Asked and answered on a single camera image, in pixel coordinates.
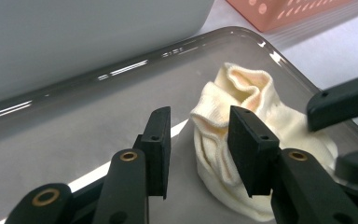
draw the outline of cream-colored cloth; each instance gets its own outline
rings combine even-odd
[[[273,219],[270,196],[248,197],[227,148],[231,105],[252,110],[277,135],[281,148],[308,151],[332,174],[336,144],[322,131],[308,132],[306,117],[281,102],[272,77],[265,71],[225,63],[214,83],[204,87],[191,118],[196,126],[198,173],[208,190],[226,206],[257,221]]]

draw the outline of crumpled cloth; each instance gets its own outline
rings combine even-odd
[[[231,105],[252,110],[280,139],[281,148],[311,153],[331,175],[336,144],[323,131],[310,133],[306,116],[281,102],[272,77],[225,63],[214,83],[204,87],[190,117],[195,123],[194,143],[198,173],[207,189],[227,207],[257,221],[274,218],[270,196],[249,198],[227,146]]]

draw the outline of gray tray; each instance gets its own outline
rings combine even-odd
[[[228,27],[5,100],[0,103],[0,220],[30,190],[72,182],[131,147],[154,109],[170,105],[172,126],[188,119],[203,86],[224,62],[269,72],[282,101],[298,111],[305,111],[318,91],[264,38]],[[340,153],[358,149],[353,122],[327,132]],[[168,198],[151,197],[150,223],[255,223],[204,187],[191,122],[172,140]]]

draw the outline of orange plastic basket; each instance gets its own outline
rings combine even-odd
[[[299,21],[351,0],[227,0],[257,30],[273,28]]]

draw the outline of white surface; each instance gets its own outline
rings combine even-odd
[[[356,0],[265,33],[258,32],[225,0],[215,0],[197,35],[226,26],[241,26],[262,35],[321,89],[358,77]]]

